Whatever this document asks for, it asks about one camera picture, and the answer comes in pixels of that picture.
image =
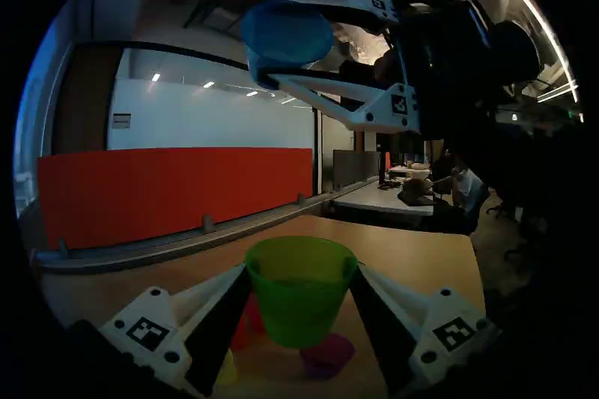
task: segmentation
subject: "desk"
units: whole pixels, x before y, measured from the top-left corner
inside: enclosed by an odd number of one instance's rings
[[[389,169],[389,175],[399,174],[399,173],[403,173],[405,175],[417,174],[418,176],[414,176],[414,177],[416,177],[418,179],[425,179],[429,174],[431,174],[431,170],[429,170],[428,168],[426,168],[425,170],[415,170],[414,168],[408,168],[408,167],[404,167],[401,165],[398,165],[396,167]]]
[[[308,235],[346,245],[359,260],[417,291],[430,294],[450,286],[484,310],[482,283],[468,237],[402,231],[299,216],[226,245],[177,260],[97,275],[44,274],[46,300],[65,325],[79,318],[99,326],[151,285],[170,293],[189,288],[243,261],[257,241],[282,235]],[[348,337],[356,355],[334,379],[308,381],[296,350],[256,336],[235,353],[238,381],[216,387],[213,398],[386,398],[374,351],[351,293],[348,292],[333,332]]]
[[[351,193],[342,195],[333,200],[339,206],[354,209],[376,210],[377,212],[402,213],[404,215],[431,216],[433,206],[411,207],[398,199],[400,189],[381,190],[379,183],[369,183]]]

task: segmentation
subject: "white shirt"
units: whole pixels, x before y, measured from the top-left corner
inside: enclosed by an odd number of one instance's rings
[[[476,176],[468,168],[461,173],[462,179],[457,182],[457,190],[463,197],[464,209],[468,213],[474,207],[482,185],[480,177]]]

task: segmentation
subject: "red cup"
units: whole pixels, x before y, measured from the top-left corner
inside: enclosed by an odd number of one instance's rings
[[[245,316],[248,319],[249,328],[256,333],[266,333],[266,329],[264,328],[264,322],[262,321],[262,316],[260,315],[260,308],[258,307],[258,300],[256,299],[256,295],[252,292],[249,295],[248,302],[246,304],[246,309],[243,311]]]
[[[241,319],[237,324],[237,330],[231,339],[231,344],[229,347],[233,351],[242,350],[244,347],[248,345],[248,335],[246,333],[246,318],[241,315]]]

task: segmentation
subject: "green cup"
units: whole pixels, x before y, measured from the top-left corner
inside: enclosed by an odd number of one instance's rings
[[[358,260],[330,240],[277,237],[251,247],[246,266],[268,335],[304,348],[329,333]]]

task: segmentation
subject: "orange wall panel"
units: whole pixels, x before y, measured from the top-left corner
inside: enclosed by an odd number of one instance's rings
[[[153,148],[38,159],[50,247],[110,246],[224,222],[312,195],[300,148]]]

